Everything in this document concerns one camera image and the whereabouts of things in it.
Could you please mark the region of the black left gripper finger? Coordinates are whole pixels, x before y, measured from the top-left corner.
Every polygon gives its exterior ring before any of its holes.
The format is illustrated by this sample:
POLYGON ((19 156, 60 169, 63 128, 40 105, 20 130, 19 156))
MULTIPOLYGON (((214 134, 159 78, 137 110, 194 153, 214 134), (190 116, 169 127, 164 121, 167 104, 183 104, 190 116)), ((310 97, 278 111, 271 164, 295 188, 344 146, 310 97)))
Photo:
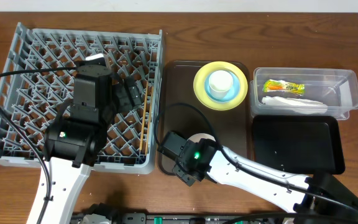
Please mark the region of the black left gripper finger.
POLYGON ((142 104, 142 97, 135 83, 135 79, 133 77, 126 77, 124 79, 124 85, 132 107, 139 107, 142 104))
POLYGON ((126 113, 133 109, 133 99, 131 90, 133 87, 133 78, 121 78, 118 74, 112 76, 116 84, 112 86, 112 97, 117 113, 126 113))

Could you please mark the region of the white cup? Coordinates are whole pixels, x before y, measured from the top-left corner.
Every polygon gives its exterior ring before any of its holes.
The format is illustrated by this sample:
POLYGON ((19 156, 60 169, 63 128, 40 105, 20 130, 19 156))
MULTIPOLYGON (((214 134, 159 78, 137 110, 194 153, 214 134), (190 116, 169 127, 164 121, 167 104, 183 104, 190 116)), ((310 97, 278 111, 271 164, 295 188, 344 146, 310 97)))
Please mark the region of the white cup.
POLYGON ((210 74, 208 78, 208 87, 211 96, 222 100, 233 86, 233 77, 230 72, 217 70, 210 74))

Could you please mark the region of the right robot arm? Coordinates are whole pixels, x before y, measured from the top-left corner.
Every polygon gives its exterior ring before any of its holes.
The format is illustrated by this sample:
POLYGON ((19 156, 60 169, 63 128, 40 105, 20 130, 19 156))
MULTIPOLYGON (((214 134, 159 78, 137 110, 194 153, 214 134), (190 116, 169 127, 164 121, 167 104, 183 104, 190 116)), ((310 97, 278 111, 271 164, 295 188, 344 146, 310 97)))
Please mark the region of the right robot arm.
POLYGON ((158 151, 175 165, 172 171, 186 185, 208 179, 250 192, 285 211, 295 223, 358 221, 358 197, 331 174, 310 177, 269 168, 246 159, 210 135, 185 139, 165 135, 158 151))

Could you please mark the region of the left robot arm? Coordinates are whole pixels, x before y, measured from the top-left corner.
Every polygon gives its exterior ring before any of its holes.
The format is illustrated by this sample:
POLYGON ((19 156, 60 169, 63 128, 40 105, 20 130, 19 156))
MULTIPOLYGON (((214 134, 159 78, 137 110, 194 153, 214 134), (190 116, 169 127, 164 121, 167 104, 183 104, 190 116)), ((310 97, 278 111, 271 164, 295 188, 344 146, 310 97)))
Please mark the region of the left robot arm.
POLYGON ((79 193, 107 143, 119 113, 142 104, 132 77, 114 73, 105 54, 77 61, 73 98, 65 100, 44 134, 44 162, 28 223, 69 223, 79 193))

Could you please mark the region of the white napkin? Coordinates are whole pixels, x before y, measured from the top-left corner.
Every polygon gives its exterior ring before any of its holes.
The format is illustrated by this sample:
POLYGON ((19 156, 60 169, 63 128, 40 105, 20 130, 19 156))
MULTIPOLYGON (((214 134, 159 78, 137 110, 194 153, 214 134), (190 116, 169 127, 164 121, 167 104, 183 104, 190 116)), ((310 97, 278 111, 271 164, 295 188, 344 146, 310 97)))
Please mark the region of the white napkin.
POLYGON ((328 110, 328 106, 322 102, 300 98, 265 96, 262 98, 262 103, 267 106, 276 106, 280 109, 291 110, 300 114, 324 114, 328 110))

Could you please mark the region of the white bowl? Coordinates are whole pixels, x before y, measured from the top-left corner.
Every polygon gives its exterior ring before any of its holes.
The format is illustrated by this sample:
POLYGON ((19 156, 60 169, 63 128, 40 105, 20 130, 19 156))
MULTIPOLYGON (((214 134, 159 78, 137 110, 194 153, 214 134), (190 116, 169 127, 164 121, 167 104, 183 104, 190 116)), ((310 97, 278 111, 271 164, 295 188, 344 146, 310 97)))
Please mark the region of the white bowl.
POLYGON ((212 135, 206 134, 206 133, 194 134, 188 138, 188 140, 193 141, 193 142, 200 142, 201 139, 210 139, 210 140, 215 141, 215 138, 212 135))

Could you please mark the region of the green orange snack wrapper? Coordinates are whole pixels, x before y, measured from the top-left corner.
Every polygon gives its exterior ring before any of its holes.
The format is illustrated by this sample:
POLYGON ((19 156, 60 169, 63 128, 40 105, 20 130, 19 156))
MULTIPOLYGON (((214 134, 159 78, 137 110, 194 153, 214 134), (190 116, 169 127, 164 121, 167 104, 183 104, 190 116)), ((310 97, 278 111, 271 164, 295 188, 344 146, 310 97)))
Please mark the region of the green orange snack wrapper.
POLYGON ((305 85, 286 82, 284 80, 269 79, 264 83, 263 92, 273 92, 273 91, 282 91, 286 93, 303 95, 305 93, 305 85))

